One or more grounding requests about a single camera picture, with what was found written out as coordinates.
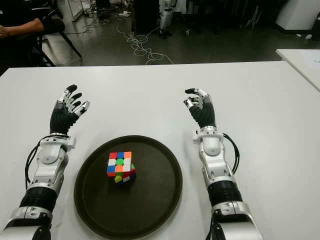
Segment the robot left hand black silver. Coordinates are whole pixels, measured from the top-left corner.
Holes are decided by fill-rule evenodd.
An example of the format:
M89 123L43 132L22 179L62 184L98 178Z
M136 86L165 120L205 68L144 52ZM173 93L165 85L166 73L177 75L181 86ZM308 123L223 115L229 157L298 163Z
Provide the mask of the robot left hand black silver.
M70 127L89 109L89 101L78 100L82 96L81 92L73 94L77 88L75 84L68 86L55 102L49 124L51 135L67 135Z

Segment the robot right hand black silver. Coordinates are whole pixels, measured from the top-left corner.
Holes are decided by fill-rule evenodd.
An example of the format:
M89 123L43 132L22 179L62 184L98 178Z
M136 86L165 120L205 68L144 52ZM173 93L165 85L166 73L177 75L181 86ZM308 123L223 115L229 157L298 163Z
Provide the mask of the robot right hand black silver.
M216 128L215 110L211 96L200 88L188 88L184 92L189 95L196 95L196 97L189 96L183 103L199 127L201 129L205 127Z

